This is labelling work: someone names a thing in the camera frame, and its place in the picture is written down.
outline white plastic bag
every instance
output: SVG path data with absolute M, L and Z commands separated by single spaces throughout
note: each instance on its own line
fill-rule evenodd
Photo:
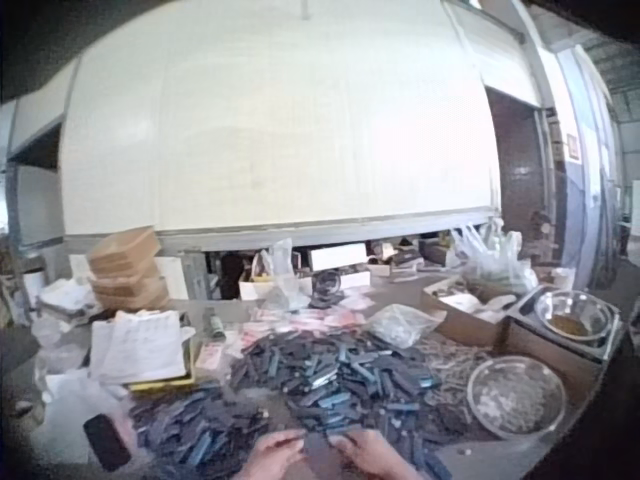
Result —
M 446 315 L 445 311 L 429 315 L 406 305 L 393 304 L 373 315 L 367 328 L 396 347 L 409 348 L 424 333 L 435 330 Z
M 502 226 L 502 220 L 496 218 L 483 225 L 479 232 L 471 225 L 462 227 L 462 234 L 452 230 L 454 243 L 447 252 L 447 267 L 462 264 L 463 275 L 470 280 L 525 294 L 538 286 L 538 278 L 529 260 L 518 260 L 522 234 L 505 234 Z
M 293 242 L 287 238 L 273 244 L 268 252 L 261 252 L 265 270 L 276 284 L 267 295 L 263 309 L 290 312 L 309 305 L 309 297 L 300 290 L 300 282 L 293 271 L 292 250 Z

